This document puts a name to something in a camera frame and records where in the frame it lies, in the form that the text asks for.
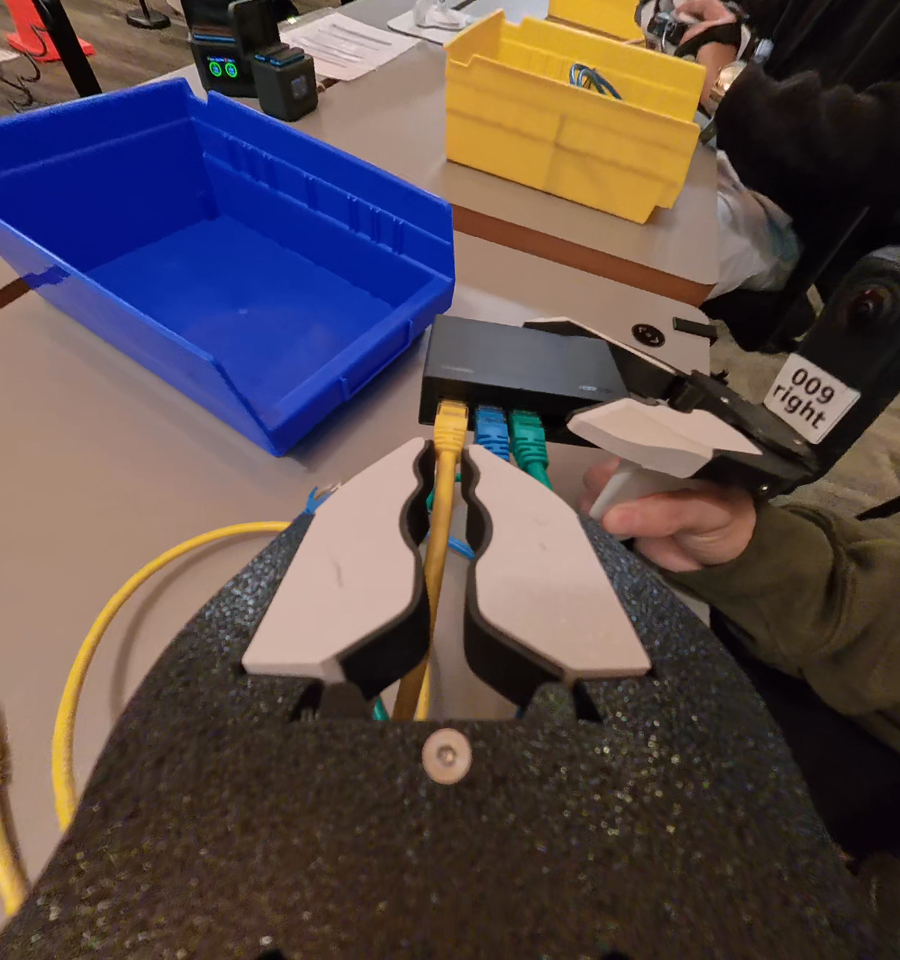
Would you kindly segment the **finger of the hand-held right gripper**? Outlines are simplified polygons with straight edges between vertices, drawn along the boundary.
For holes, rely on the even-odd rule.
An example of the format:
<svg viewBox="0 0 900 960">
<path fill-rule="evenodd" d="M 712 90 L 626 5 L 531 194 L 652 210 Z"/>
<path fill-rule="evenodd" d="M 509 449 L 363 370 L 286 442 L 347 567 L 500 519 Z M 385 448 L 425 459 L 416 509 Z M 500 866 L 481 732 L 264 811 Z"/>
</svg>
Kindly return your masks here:
<svg viewBox="0 0 900 960">
<path fill-rule="evenodd" d="M 608 345 L 624 388 L 632 396 L 646 400 L 671 400 L 680 390 L 684 382 L 697 372 L 697 354 L 691 352 L 689 356 L 680 355 L 683 365 L 677 364 L 676 359 L 666 358 L 663 349 L 679 344 L 680 337 L 697 338 L 695 322 L 690 327 L 681 326 L 682 318 L 672 318 L 672 329 L 666 332 L 665 326 L 659 323 L 650 323 L 665 334 L 666 342 L 659 349 L 651 349 L 636 342 L 629 329 L 629 341 L 622 337 L 600 332 L 592 327 L 571 318 L 535 318 L 524 320 L 524 329 L 552 333 L 563 337 L 583 337 L 596 339 Z"/>
<path fill-rule="evenodd" d="M 638 467 L 690 478 L 722 453 L 760 456 L 746 435 L 708 411 L 619 399 L 573 414 L 567 429 Z"/>
</svg>

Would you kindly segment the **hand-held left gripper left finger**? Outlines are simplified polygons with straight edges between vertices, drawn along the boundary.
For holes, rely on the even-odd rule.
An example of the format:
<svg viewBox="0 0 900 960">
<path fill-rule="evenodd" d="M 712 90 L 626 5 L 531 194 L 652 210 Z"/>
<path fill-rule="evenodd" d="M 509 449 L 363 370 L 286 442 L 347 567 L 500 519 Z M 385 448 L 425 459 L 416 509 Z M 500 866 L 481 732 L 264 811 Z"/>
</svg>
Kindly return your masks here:
<svg viewBox="0 0 900 960">
<path fill-rule="evenodd" d="M 317 508 L 241 660 L 251 675 L 350 683 L 372 700 L 430 643 L 420 545 L 433 443 L 406 441 Z"/>
</svg>

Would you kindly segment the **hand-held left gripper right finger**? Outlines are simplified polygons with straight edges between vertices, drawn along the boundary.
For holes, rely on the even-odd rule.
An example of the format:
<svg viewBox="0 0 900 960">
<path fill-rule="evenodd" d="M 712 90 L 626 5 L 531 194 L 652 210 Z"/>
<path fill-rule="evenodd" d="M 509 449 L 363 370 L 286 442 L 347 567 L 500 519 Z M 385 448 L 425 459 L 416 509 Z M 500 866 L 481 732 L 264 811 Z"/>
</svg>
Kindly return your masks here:
<svg viewBox="0 0 900 960">
<path fill-rule="evenodd" d="M 520 711 L 538 689 L 638 678 L 651 660 L 581 518 L 480 445 L 461 454 L 467 573 L 463 647 L 471 671 Z"/>
</svg>

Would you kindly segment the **black network switch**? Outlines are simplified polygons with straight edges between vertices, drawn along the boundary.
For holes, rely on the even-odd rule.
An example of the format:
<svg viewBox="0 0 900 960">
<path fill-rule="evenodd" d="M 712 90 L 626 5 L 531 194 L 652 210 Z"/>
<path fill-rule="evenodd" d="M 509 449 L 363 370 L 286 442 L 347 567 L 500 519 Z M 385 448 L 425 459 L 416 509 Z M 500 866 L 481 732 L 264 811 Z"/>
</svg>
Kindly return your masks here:
<svg viewBox="0 0 900 960">
<path fill-rule="evenodd" d="M 432 426 L 440 401 L 536 414 L 545 440 L 587 447 L 568 428 L 578 412 L 629 399 L 609 344 L 485 320 L 438 316 L 430 328 L 418 422 Z"/>
</svg>

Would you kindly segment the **blue plastic bin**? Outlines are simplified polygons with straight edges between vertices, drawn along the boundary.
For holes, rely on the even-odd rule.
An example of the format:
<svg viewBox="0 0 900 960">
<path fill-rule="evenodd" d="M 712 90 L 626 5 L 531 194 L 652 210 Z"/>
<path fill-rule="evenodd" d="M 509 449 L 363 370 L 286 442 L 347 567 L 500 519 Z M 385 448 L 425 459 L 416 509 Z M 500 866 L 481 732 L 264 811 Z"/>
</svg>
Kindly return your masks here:
<svg viewBox="0 0 900 960">
<path fill-rule="evenodd" d="M 0 257 L 275 457 L 456 283 L 447 201 L 184 79 L 0 119 Z"/>
</svg>

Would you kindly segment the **person's right forearm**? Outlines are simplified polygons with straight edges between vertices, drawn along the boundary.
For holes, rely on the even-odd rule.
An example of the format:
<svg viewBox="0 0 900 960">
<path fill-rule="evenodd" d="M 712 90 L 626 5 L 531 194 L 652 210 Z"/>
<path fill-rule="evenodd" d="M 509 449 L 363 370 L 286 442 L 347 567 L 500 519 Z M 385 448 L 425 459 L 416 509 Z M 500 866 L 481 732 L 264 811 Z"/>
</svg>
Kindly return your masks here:
<svg viewBox="0 0 900 960">
<path fill-rule="evenodd" d="M 739 627 L 760 662 L 804 681 L 900 755 L 900 529 L 764 506 L 744 552 L 667 578 Z"/>
</svg>

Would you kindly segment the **person's right hand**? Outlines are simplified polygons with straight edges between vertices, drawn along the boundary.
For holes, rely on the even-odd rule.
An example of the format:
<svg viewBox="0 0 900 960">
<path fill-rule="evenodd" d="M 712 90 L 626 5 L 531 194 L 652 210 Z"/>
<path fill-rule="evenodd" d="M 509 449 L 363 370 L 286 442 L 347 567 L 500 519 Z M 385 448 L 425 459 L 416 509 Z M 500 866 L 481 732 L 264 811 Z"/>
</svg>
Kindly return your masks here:
<svg viewBox="0 0 900 960">
<path fill-rule="evenodd" d="M 695 572 L 746 551 L 756 531 L 756 503 L 744 490 L 705 483 L 617 503 L 601 515 L 600 526 L 632 542 L 660 570 Z"/>
</svg>

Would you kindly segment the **large yellow plastic bin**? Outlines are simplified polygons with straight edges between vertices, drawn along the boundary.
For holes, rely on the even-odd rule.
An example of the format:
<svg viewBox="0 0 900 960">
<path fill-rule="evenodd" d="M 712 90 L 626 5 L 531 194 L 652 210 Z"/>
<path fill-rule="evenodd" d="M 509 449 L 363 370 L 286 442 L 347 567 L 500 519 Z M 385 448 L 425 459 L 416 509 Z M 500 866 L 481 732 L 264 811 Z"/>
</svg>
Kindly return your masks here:
<svg viewBox="0 0 900 960">
<path fill-rule="evenodd" d="M 704 66 L 502 10 L 443 49 L 449 162 L 640 225 L 675 205 Z"/>
</svg>

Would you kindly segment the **printed white paper sheet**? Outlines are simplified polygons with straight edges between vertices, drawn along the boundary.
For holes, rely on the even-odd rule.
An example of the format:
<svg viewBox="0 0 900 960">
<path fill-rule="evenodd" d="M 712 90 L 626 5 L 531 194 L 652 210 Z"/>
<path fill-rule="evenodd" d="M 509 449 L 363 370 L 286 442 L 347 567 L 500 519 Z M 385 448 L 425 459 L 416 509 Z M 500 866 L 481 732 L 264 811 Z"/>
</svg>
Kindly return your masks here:
<svg viewBox="0 0 900 960">
<path fill-rule="evenodd" d="M 366 25 L 336 9 L 306 23 L 301 19 L 282 23 L 279 36 L 312 58 L 317 78 L 340 82 L 358 80 L 420 43 L 417 38 Z"/>
</svg>

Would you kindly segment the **small black charger box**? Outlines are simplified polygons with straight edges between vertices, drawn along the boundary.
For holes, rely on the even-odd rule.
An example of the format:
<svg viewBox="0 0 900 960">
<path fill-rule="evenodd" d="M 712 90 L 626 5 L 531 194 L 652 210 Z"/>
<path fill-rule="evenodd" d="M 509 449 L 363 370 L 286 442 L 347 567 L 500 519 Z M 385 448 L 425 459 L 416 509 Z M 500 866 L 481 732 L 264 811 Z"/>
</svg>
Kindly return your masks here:
<svg viewBox="0 0 900 960">
<path fill-rule="evenodd" d="M 319 85 L 314 60 L 300 47 L 277 44 L 253 54 L 250 65 L 256 98 L 264 114 L 293 123 L 317 109 Z"/>
</svg>

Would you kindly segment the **black charger with green lights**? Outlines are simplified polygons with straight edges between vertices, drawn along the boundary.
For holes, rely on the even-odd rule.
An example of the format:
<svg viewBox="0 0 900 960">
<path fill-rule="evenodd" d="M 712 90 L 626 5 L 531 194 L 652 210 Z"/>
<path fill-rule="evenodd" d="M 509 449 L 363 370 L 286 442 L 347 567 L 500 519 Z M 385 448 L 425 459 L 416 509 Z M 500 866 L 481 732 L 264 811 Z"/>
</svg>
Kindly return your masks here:
<svg viewBox="0 0 900 960">
<path fill-rule="evenodd" d="M 188 41 L 203 89 L 229 98 L 254 99 L 252 68 L 242 56 L 230 1 L 181 1 Z"/>
</svg>

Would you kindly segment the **black stand pole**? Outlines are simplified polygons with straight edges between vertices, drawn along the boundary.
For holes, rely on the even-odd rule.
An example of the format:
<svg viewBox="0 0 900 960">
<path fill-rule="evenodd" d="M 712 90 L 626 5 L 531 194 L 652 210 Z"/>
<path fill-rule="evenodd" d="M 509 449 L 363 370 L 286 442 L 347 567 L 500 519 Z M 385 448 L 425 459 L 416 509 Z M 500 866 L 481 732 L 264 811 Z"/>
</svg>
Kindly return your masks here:
<svg viewBox="0 0 900 960">
<path fill-rule="evenodd" d="M 33 6 L 77 96 L 85 98 L 102 94 L 101 85 L 62 2 L 33 1 Z"/>
</svg>

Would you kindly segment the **orange traffic cone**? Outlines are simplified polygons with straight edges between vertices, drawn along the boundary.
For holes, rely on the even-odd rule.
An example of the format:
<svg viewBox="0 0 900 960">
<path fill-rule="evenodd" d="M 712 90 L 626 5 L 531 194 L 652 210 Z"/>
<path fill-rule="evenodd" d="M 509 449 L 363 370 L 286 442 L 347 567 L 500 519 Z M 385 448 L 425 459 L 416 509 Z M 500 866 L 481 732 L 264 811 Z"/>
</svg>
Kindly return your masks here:
<svg viewBox="0 0 900 960">
<path fill-rule="evenodd" d="M 47 30 L 35 2 L 5 1 L 4 5 L 14 26 L 14 30 L 4 35 L 12 50 L 27 54 L 38 64 L 62 62 L 54 35 Z"/>
</svg>

